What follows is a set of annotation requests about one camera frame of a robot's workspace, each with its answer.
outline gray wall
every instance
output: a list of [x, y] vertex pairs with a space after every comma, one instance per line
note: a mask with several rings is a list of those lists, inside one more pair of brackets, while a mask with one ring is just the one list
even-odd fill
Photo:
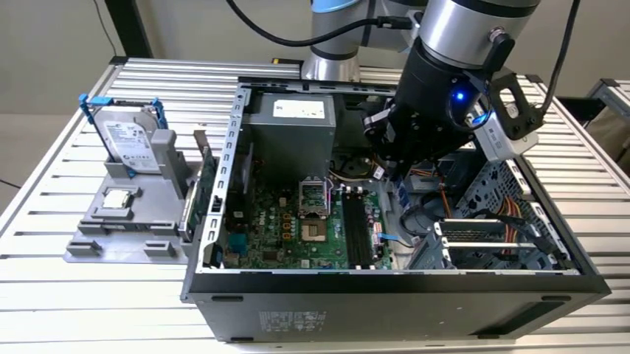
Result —
[[92, 0], [0, 0], [0, 51], [0, 113], [74, 112], [112, 56]]
[[[119, 40], [103, 0], [103, 19]], [[238, 0], [270, 32], [310, 37], [307, 0]], [[545, 0], [518, 40], [510, 67], [549, 80], [571, 0]], [[184, 60], [306, 58], [309, 49], [275, 45], [239, 21], [223, 0], [138, 0], [154, 52]], [[629, 0], [584, 0], [558, 89], [585, 94], [601, 77], [630, 78]], [[91, 0], [0, 1], [0, 113], [70, 114], [111, 58]], [[405, 56], [375, 49], [363, 65], [402, 67]]]

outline green motherboard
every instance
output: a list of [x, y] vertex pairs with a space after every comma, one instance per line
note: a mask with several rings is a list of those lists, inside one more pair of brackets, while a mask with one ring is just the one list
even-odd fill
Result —
[[[325, 195], [317, 188], [305, 189], [303, 192], [302, 205], [318, 206], [325, 202]], [[377, 193], [365, 197], [365, 205], [371, 223], [382, 227], [383, 217]], [[326, 219], [301, 218], [298, 209], [298, 188], [259, 186], [255, 189], [246, 251], [240, 254], [227, 254], [228, 268], [349, 269], [342, 192], [333, 190], [330, 215]], [[366, 229], [370, 230], [371, 244], [373, 227], [366, 225]], [[391, 269], [387, 246], [381, 247], [379, 257], [374, 259], [374, 268]]]

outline cable connector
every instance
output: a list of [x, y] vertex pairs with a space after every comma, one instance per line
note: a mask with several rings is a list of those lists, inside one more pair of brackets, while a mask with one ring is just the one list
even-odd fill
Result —
[[403, 16], [378, 16], [378, 28], [389, 28], [391, 30], [411, 30], [414, 23], [409, 17]]

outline green circuit board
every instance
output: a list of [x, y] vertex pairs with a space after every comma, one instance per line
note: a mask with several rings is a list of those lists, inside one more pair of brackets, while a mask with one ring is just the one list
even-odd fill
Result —
[[[247, 252], [246, 256], [238, 258], [238, 265], [232, 264], [231, 268], [349, 269], [341, 192], [333, 191], [331, 212], [326, 219], [301, 219], [298, 199], [298, 188], [256, 188], [252, 220], [246, 236]], [[367, 195], [366, 210], [371, 211], [373, 217], [378, 216], [374, 222], [383, 225], [382, 215], [374, 213], [378, 209], [378, 197]], [[317, 240], [305, 240], [302, 228], [317, 226], [326, 230], [318, 232], [325, 234], [325, 239], [318, 237]], [[377, 269], [391, 269], [387, 246], [383, 247], [383, 256], [374, 266]]]

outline robotic arm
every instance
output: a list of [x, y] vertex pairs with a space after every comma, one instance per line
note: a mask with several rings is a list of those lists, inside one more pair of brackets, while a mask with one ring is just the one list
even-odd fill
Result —
[[[414, 14], [414, 40], [390, 108], [365, 121], [390, 174], [437, 161], [477, 135], [489, 160], [518, 156], [538, 142], [542, 110], [531, 107], [505, 68], [515, 38], [539, 0], [433, 0]], [[501, 93], [514, 102], [507, 105]], [[486, 113], [469, 113], [482, 99]]]
[[[547, 98], [537, 108], [529, 104], [505, 61], [539, 2], [313, 0], [317, 37], [287, 41], [260, 29], [234, 0], [227, 0], [242, 20], [267, 39], [289, 46], [311, 46], [313, 54], [302, 67], [302, 76], [311, 80], [358, 81], [361, 45], [390, 49], [411, 45], [395, 97], [385, 110], [363, 121], [366, 137], [389, 162], [394, 179], [407, 174], [413, 164], [437, 161], [475, 137], [490, 161], [518, 156], [538, 142], [534, 131], [550, 106], [580, 0], [571, 6]], [[507, 103], [501, 99], [506, 94], [511, 95]], [[478, 103], [485, 113], [471, 117]]]

